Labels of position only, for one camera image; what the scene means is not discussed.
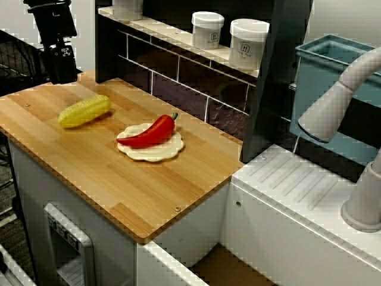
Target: red chili pepper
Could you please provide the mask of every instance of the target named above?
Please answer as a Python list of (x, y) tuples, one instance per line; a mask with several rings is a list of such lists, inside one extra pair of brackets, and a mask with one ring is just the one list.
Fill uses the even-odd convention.
[(117, 138), (117, 142), (131, 148), (146, 148), (160, 143), (165, 137), (172, 133), (174, 120), (177, 115), (177, 113), (173, 113), (172, 117), (162, 115), (147, 130), (132, 137)]

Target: yellow corn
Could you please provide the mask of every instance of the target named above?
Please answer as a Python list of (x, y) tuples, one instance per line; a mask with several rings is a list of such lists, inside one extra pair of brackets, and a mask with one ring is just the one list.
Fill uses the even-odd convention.
[(65, 108), (58, 116), (58, 124), (65, 128), (82, 125), (106, 113), (111, 101), (104, 95), (94, 95)]

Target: jar lid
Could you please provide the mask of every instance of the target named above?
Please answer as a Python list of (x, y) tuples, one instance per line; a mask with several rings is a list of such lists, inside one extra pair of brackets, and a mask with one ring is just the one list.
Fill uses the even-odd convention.
[(265, 42), (270, 24), (253, 19), (237, 19), (230, 25), (230, 34), (250, 42)]
[(195, 12), (192, 15), (192, 24), (206, 29), (221, 29), (224, 20), (224, 17), (214, 12)]

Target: jar label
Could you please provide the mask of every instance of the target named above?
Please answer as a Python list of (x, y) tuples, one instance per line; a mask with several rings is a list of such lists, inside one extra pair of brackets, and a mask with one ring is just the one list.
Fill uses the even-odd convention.
[(210, 44), (210, 46), (218, 45), (219, 41), (220, 41), (220, 34), (219, 33), (210, 33), (209, 34), (208, 44)]
[(246, 59), (252, 57), (252, 51), (250, 51), (251, 49), (252, 48), (249, 43), (242, 42), (241, 45), (236, 49), (236, 52), (241, 58)]

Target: wire rack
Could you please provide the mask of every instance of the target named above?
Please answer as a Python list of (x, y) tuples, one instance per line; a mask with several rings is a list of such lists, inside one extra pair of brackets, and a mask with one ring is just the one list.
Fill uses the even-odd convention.
[(0, 31), (0, 96), (47, 82), (38, 49)]

